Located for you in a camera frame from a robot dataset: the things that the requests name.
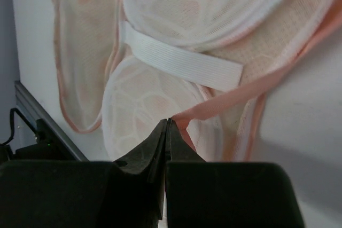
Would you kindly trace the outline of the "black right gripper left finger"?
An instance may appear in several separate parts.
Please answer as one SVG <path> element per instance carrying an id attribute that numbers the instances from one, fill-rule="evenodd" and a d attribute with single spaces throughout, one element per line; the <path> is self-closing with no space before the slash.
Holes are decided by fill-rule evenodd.
<path id="1" fill-rule="evenodd" d="M 113 162 L 78 161 L 58 141 L 1 147 L 1 227 L 157 227 L 164 202 L 161 120 Z"/>

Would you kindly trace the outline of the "pink floral mesh laundry bag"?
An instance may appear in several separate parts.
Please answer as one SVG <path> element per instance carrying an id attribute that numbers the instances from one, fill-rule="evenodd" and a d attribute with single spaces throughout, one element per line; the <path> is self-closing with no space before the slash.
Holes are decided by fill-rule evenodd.
<path id="1" fill-rule="evenodd" d="M 162 119 L 205 160 L 250 157 L 266 93 L 341 0 L 52 0 L 61 112 L 117 159 Z"/>

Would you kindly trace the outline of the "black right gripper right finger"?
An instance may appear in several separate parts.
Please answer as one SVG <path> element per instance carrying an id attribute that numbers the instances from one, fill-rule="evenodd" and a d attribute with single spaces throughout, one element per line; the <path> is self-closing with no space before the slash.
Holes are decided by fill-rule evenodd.
<path id="1" fill-rule="evenodd" d="M 169 227 L 304 227 L 292 183 L 269 162 L 207 162 L 167 122 Z"/>

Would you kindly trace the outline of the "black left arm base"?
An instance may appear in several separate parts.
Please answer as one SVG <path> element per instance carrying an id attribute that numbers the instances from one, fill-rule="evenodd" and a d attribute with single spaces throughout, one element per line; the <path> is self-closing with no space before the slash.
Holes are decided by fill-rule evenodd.
<path id="1" fill-rule="evenodd" d="M 21 140 L 23 145 L 14 147 L 15 131 L 19 129 L 15 125 L 18 117 L 29 129 L 23 133 Z M 82 161 L 85 157 L 57 128 L 52 127 L 42 118 L 29 121 L 18 108 L 10 109 L 9 113 L 10 136 L 5 142 L 1 142 L 1 163 L 11 160 L 72 160 Z"/>

